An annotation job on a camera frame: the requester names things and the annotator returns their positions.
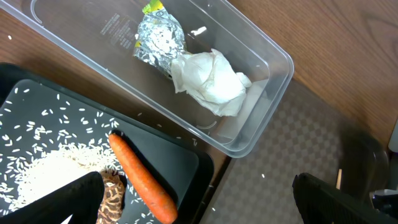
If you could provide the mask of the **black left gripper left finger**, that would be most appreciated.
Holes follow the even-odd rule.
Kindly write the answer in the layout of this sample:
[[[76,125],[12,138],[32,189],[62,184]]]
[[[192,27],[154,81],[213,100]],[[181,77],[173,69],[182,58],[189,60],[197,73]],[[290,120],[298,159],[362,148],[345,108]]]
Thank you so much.
[[[96,223],[104,196],[103,178],[90,172],[56,191],[16,210],[1,223]]]

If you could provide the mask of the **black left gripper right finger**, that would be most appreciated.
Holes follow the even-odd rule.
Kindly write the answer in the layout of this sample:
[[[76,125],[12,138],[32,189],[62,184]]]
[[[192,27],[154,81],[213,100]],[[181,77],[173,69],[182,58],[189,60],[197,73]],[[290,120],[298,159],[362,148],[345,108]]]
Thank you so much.
[[[397,224],[397,219],[362,204],[348,194],[308,173],[292,184],[304,224]]]

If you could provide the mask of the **wooden chopstick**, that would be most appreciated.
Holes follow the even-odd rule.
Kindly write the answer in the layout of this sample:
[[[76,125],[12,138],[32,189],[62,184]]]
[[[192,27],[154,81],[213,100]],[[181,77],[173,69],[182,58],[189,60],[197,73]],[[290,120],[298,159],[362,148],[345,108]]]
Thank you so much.
[[[336,178],[336,188],[337,189],[341,188],[341,179],[342,179],[342,169],[338,169],[338,175]]]

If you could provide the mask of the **orange carrot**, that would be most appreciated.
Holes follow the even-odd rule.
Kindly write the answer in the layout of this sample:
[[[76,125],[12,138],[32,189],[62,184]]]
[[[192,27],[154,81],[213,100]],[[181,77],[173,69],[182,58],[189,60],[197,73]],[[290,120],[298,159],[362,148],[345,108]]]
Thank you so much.
[[[178,211],[172,197],[121,136],[110,134],[108,139],[116,159],[152,214],[161,223],[173,223],[178,217]]]

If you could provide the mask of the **white napkin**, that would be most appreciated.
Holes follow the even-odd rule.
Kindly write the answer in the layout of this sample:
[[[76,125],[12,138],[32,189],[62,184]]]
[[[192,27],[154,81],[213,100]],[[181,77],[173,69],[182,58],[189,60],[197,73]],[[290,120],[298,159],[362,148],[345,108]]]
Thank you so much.
[[[237,116],[252,85],[242,72],[235,72],[218,50],[182,54],[172,60],[175,92],[186,92],[217,116]]]

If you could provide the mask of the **silver foil snack wrapper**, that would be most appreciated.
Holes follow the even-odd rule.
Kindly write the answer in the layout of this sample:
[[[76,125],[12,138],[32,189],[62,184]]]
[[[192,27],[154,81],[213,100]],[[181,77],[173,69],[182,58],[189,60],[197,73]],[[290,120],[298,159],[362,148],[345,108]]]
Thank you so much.
[[[186,52],[183,29],[160,0],[150,0],[137,28],[133,56],[171,77],[171,63]]]

